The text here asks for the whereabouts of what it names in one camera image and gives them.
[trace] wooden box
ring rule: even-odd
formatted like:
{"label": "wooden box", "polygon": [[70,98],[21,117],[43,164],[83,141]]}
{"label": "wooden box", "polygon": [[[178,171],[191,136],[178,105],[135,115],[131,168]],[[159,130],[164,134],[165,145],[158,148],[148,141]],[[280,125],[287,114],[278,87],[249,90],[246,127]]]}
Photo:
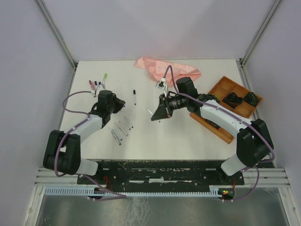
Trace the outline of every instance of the wooden box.
{"label": "wooden box", "polygon": [[[214,94],[216,97],[219,98],[221,106],[245,118],[250,118],[251,115],[254,113],[255,109],[262,101],[262,98],[256,95],[257,98],[259,99],[259,102],[256,105],[256,107],[253,107],[247,102],[243,101],[242,104],[238,105],[235,108],[232,108],[222,101],[231,92],[235,92],[239,97],[244,98],[246,94],[250,91],[225,76],[222,77],[221,80],[219,80],[219,82],[209,91],[209,93]],[[199,117],[194,113],[191,113],[190,116],[191,118],[193,118],[194,120],[198,121],[200,124],[205,126],[207,129],[209,129],[211,132],[213,132],[215,135],[217,135],[219,138],[224,140],[226,143],[230,144],[234,140],[234,137],[223,128],[221,127],[218,129],[215,128],[212,124],[208,123],[204,118]]]}

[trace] white table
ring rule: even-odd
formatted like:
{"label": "white table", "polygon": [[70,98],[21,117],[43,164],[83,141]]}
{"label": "white table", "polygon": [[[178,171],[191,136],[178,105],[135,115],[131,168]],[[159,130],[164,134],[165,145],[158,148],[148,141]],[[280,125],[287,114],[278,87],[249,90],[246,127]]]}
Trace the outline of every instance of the white table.
{"label": "white table", "polygon": [[[102,81],[108,74],[105,86],[125,100],[126,107],[111,115],[111,121],[103,129],[88,137],[81,146],[81,156],[86,159],[133,159],[133,160],[224,160],[236,151],[236,141],[230,145],[204,128],[189,116],[186,108],[175,110],[172,118],[151,121],[151,115],[158,106],[162,93],[150,80],[147,72],[134,67],[133,60],[123,61],[81,61],[79,62],[71,93],[91,90],[88,81]],[[234,59],[230,60],[170,60],[188,64],[201,72],[194,81],[199,93],[207,93],[222,76],[242,84]],[[136,90],[137,105],[134,105],[133,90]],[[97,101],[90,94],[71,97],[67,108],[89,112]],[[116,121],[128,117],[134,128],[125,137],[115,126]],[[65,130],[84,118],[82,114],[65,112],[61,130]],[[123,137],[118,145],[108,127],[116,129]]]}

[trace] gray wall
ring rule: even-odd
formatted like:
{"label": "gray wall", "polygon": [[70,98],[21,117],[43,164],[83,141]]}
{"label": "gray wall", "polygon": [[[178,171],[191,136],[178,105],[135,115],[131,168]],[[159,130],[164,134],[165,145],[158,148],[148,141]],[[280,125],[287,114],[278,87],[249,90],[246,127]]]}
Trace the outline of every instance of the gray wall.
{"label": "gray wall", "polygon": [[2,1],[0,31],[0,225],[19,226],[72,68],[34,1]]}
{"label": "gray wall", "polygon": [[44,0],[74,58],[243,57],[272,0]]}
{"label": "gray wall", "polygon": [[301,1],[285,0],[247,65],[253,89],[301,210]]}

